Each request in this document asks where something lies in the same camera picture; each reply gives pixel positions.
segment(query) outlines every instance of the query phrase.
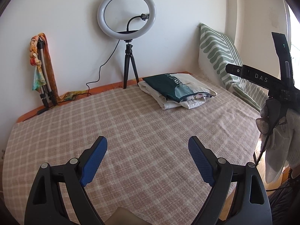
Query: wooden bed frame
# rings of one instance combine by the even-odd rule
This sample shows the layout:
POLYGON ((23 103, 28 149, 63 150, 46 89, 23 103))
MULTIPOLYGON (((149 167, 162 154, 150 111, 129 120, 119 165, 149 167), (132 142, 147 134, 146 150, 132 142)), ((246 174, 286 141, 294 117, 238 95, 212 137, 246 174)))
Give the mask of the wooden bed frame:
MULTIPOLYGON (((135 79, 131 79, 131 80, 127 81, 127 86, 132 86, 132 85, 135 85, 136 83, 137 83, 137 81, 135 79)), ((109 84, 109 85, 103 85, 103 86, 92 88, 90 90, 90 93, 92 95, 97 95, 99 93, 110 91, 110 90, 113 90, 113 89, 116 89, 116 88, 123 88, 123 81, 122 82, 113 83, 113 84, 109 84)), ((87 95, 78 95, 76 97, 75 101, 80 100, 82 98, 86 98, 86 97, 87 97, 87 95)), ((70 102, 72 102, 72 101, 61 102, 61 103, 58 104, 58 106, 65 105, 65 104, 68 104, 70 102)), ((30 118, 34 117, 37 114, 38 110, 41 110, 43 108, 44 108, 44 106, 40 106, 40 107, 38 107, 38 108, 36 108, 36 109, 28 112, 28 113, 25 113, 24 115, 22 115, 22 116, 20 116, 18 118, 17 123, 24 122, 27 119, 30 119, 30 118)))

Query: mattress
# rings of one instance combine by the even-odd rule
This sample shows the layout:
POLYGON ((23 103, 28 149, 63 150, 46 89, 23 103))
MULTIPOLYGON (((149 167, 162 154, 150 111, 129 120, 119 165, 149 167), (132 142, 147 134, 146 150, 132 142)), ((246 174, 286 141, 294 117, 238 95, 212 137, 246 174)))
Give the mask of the mattress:
MULTIPOLYGON (((4 199, 12 215, 24 223, 27 198, 42 163, 60 165, 79 157, 102 135, 108 150, 85 187, 102 220, 120 206, 152 224, 191 224, 210 187, 189 154, 188 139, 196 135, 217 157, 245 165, 259 137, 255 109, 203 76, 195 78, 218 95, 194 109, 162 110, 134 85, 15 124, 3 167, 4 199)), ((61 187, 76 222, 66 188, 61 187)))

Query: metal screw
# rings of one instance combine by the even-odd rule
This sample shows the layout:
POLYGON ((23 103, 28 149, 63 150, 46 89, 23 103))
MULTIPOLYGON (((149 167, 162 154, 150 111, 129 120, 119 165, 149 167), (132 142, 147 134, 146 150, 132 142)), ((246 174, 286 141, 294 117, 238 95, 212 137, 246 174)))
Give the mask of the metal screw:
POLYGON ((249 162, 249 163, 248 163, 248 166, 249 166, 250 168, 255 168, 255 164, 254 164, 253 162, 249 162))
POLYGON ((41 168, 46 168, 48 166, 48 163, 47 162, 44 162, 40 167, 41 168))
POLYGON ((221 164, 225 164, 226 160, 221 157, 221 158, 218 159, 218 162, 221 163, 221 164))
POLYGON ((78 162, 77 158, 73 158, 70 160, 70 163, 71 164, 76 164, 78 162))

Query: checkered blanket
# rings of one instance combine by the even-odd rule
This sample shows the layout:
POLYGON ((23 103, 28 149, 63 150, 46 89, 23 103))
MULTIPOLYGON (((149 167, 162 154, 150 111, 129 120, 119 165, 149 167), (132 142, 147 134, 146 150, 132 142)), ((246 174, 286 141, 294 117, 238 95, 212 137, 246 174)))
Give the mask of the checkered blanket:
MULTIPOLYGON (((98 136, 107 153, 86 192, 105 221, 118 206, 142 213, 152 224, 191 224, 210 187, 188 151, 197 135, 217 157, 251 160, 258 112, 221 87, 196 77, 218 95, 194 109, 161 110, 137 85, 71 102, 15 124, 6 149, 3 189, 7 208, 22 224, 29 191, 43 162, 79 157, 98 136)), ((65 186, 69 216, 76 220, 65 186)))

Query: folded clothes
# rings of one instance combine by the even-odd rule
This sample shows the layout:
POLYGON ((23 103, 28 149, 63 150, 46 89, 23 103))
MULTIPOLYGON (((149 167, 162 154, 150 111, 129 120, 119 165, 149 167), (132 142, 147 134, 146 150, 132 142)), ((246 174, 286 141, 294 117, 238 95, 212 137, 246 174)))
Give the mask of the folded clothes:
POLYGON ((191 109, 205 103, 206 97, 217 95, 208 86, 185 73, 160 74, 143 80, 138 84, 140 89, 151 95, 163 110, 180 106, 191 109))

